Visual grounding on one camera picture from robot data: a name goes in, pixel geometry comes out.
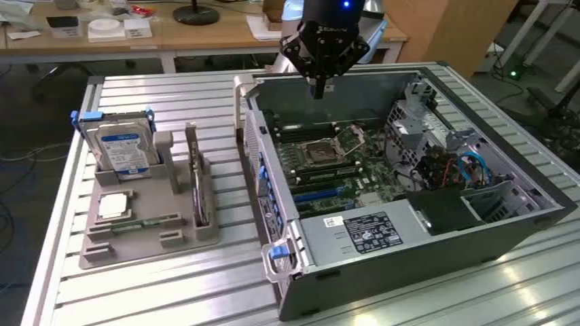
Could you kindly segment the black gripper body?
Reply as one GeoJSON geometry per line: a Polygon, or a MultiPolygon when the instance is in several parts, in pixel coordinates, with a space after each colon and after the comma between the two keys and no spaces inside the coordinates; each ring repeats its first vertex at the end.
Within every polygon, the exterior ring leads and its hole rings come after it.
{"type": "Polygon", "coordinates": [[[359,36],[362,1],[305,1],[298,30],[318,65],[321,45],[333,39],[359,36]]]}

